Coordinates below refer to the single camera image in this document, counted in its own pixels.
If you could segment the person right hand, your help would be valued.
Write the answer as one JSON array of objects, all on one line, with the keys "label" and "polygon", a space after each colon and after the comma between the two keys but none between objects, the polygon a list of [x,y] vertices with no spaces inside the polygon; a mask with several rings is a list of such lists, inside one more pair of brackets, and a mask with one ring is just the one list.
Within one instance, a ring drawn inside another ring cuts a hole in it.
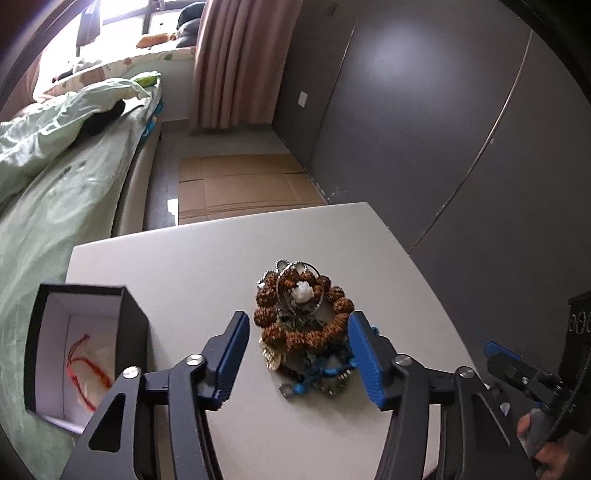
[{"label": "person right hand", "polygon": [[[522,442],[522,446],[525,446],[526,435],[531,430],[531,422],[532,417],[530,413],[523,415],[518,421],[517,435]],[[569,456],[570,453],[566,439],[544,443],[535,455],[535,460],[538,461],[543,468],[540,479],[560,479],[566,470]]]}]

